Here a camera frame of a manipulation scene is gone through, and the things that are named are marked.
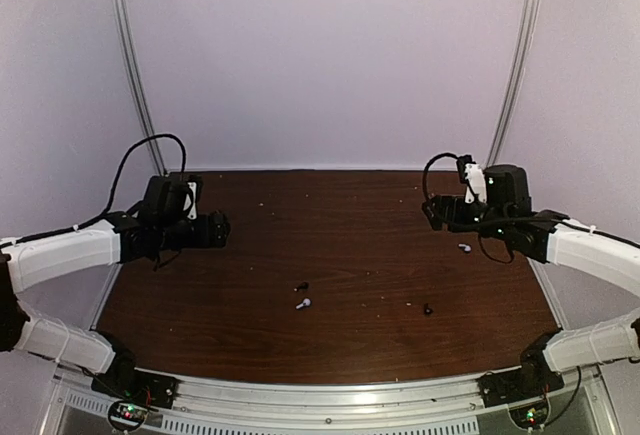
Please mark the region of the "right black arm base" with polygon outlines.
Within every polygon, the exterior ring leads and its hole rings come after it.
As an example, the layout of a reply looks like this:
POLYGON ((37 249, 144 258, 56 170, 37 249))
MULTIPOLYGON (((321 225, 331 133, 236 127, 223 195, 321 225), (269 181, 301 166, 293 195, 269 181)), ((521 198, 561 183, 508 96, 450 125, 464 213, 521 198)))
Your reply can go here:
POLYGON ((477 384, 486 408, 541 398, 565 386, 561 375, 552 373, 542 380, 536 380, 525 376, 521 368, 487 372, 478 378, 477 384))

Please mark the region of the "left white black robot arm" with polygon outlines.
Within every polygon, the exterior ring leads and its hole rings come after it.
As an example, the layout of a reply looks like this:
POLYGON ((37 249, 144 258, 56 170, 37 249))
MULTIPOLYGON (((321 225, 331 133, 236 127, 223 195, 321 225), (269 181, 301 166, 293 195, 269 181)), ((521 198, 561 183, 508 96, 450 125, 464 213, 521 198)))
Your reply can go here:
POLYGON ((85 228, 74 226, 43 238, 1 241, 1 350, 22 350, 103 375, 123 399, 137 397, 144 379, 125 348, 96 331, 68 325, 19 300, 43 282, 95 267, 149 259, 163 265, 165 251, 223 248, 230 223, 221 212, 184 216, 169 226, 152 226, 123 212, 85 228))

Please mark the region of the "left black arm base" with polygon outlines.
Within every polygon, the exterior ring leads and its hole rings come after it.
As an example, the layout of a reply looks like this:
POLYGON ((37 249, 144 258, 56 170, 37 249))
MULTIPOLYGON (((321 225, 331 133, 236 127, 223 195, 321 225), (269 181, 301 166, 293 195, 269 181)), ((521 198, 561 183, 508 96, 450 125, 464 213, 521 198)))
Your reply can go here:
POLYGON ((171 409, 177 394, 178 379, 136 369, 125 388, 117 388, 105 374, 91 375, 91 389, 143 407, 171 409))

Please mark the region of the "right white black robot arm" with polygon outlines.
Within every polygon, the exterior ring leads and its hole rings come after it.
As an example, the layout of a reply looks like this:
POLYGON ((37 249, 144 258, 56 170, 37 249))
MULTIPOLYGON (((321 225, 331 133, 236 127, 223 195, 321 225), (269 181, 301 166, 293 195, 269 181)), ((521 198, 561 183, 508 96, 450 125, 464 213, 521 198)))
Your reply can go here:
MULTIPOLYGON (((541 264, 568 267, 639 293, 639 245, 553 210, 532 208, 526 171, 510 164, 487 168, 469 155, 456 159, 462 195, 436 195, 421 183, 422 211, 435 231, 474 233, 479 240, 504 243, 541 264)), ((535 395, 551 373, 592 364, 639 359, 639 311, 581 329, 543 335, 522 355, 513 374, 519 395, 535 395)))

